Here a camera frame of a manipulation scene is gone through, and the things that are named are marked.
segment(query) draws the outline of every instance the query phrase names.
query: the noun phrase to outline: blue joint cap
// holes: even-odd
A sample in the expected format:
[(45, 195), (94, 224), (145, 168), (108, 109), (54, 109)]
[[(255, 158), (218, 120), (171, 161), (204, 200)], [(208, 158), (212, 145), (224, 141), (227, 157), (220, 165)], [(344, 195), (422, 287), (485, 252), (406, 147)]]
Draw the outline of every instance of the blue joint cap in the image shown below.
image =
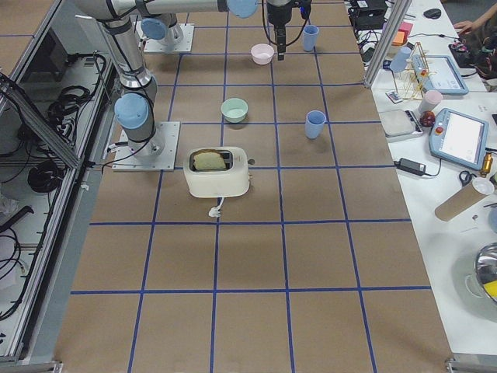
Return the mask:
[(240, 18), (248, 18), (257, 11), (257, 0), (228, 0), (230, 11)]
[(141, 30), (147, 37), (154, 40), (164, 39), (168, 28), (160, 19), (145, 18), (141, 21)]
[(114, 106), (117, 121), (127, 130), (140, 128), (148, 119), (149, 111), (147, 100), (137, 93), (127, 93)]

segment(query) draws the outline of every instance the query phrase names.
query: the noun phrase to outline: metal bowl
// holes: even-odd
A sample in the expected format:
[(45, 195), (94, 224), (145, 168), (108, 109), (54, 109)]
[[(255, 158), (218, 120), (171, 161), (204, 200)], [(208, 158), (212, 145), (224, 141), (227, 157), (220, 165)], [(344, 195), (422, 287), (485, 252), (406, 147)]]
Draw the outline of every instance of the metal bowl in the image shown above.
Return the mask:
[(474, 269), (485, 294), (497, 303), (497, 242), (480, 250), (474, 262)]

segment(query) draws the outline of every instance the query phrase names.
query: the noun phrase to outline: bread slice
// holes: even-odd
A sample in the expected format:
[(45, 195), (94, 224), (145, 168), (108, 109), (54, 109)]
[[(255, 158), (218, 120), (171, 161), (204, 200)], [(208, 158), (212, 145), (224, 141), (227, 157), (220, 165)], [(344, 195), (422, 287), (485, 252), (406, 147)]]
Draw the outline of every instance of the bread slice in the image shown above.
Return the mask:
[(199, 150), (192, 154), (193, 166), (197, 171), (209, 171), (213, 169), (226, 169), (226, 163), (220, 152), (213, 149)]

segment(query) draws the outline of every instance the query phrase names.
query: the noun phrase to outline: gray floor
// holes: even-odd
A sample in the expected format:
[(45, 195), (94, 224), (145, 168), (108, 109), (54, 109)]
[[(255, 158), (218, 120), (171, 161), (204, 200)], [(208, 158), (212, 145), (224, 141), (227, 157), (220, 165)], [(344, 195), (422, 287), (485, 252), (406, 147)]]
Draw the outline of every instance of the gray floor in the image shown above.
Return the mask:
[(447, 0), (443, 7), (453, 23), (470, 20), (474, 21), (485, 13), (495, 0)]

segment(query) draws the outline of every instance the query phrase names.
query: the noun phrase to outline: computer mouse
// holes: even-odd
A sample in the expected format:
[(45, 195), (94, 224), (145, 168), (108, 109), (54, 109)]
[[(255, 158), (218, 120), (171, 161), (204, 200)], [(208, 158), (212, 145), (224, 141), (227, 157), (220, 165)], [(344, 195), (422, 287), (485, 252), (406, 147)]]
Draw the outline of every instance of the computer mouse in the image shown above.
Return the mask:
[(442, 15), (442, 11), (440, 9), (437, 9), (437, 8), (428, 9), (426, 12), (423, 13), (423, 15), (426, 18), (438, 19)]

